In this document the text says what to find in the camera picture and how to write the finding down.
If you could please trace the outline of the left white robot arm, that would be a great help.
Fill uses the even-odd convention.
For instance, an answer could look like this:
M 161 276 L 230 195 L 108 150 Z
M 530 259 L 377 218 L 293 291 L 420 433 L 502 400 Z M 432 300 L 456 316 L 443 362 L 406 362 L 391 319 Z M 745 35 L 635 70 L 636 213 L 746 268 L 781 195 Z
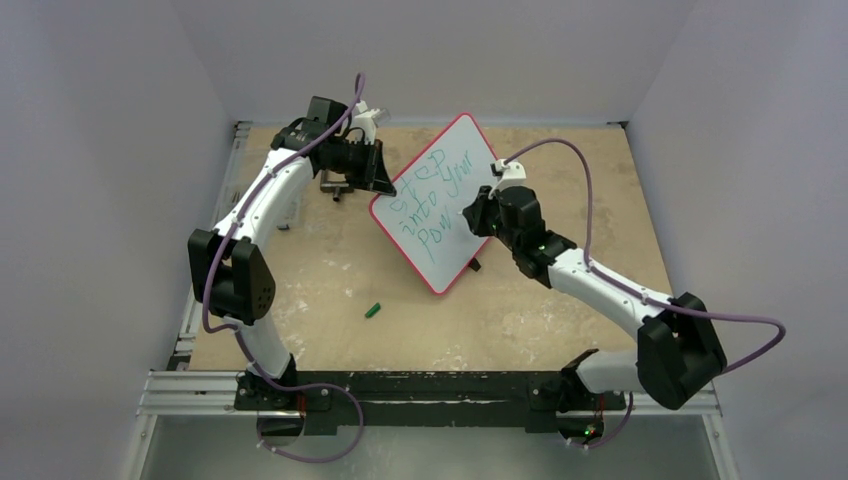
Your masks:
M 262 379 L 260 397 L 272 408 L 292 405 L 299 385 L 293 356 L 268 317 L 276 283 L 263 250 L 302 191 L 325 171 L 343 176 L 354 190 L 395 196 L 377 138 L 389 117 L 363 101 L 313 97 L 306 115 L 273 137 L 260 173 L 236 205 L 212 229 L 197 229 L 188 239 L 203 329 L 234 333 L 248 372 Z

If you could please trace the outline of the green marker cap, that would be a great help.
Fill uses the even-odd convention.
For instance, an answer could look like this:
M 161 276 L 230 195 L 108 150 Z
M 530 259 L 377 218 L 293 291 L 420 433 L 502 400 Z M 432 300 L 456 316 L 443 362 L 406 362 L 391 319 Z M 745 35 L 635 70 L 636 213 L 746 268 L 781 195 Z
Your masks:
M 377 314 L 380 310 L 381 310 L 381 304 L 380 304 L 380 303 L 375 303 L 374 305 L 372 305 L 372 306 L 371 306 L 371 307 L 370 307 L 370 308 L 366 311 L 366 313 L 365 313 L 364 317 L 365 317 L 366 319 L 371 319 L 371 318 L 373 318 L 373 317 L 374 317 L 374 316 L 375 316 L 375 315 L 376 315 L 376 314 Z

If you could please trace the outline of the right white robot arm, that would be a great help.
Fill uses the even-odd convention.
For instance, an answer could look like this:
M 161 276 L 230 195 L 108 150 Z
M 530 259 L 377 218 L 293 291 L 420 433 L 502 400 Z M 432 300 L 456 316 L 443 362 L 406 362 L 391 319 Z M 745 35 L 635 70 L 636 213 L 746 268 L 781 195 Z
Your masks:
M 728 360 L 704 303 L 644 287 L 590 258 L 547 228 L 535 192 L 483 186 L 461 212 L 470 232 L 498 239 L 518 270 L 531 280 L 574 297 L 614 322 L 634 349 L 589 349 L 561 371 L 565 407 L 584 407 L 614 392 L 643 393 L 669 410 L 680 409 Z

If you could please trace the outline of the pink framed whiteboard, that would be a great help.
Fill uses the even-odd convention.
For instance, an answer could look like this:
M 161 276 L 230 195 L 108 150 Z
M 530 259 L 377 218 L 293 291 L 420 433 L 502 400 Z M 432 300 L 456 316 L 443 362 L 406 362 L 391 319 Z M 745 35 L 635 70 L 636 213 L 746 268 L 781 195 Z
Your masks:
M 396 195 L 369 211 L 436 295 L 445 294 L 488 242 L 473 235 L 462 210 L 492 186 L 496 155 L 469 113 L 458 115 L 392 180 Z

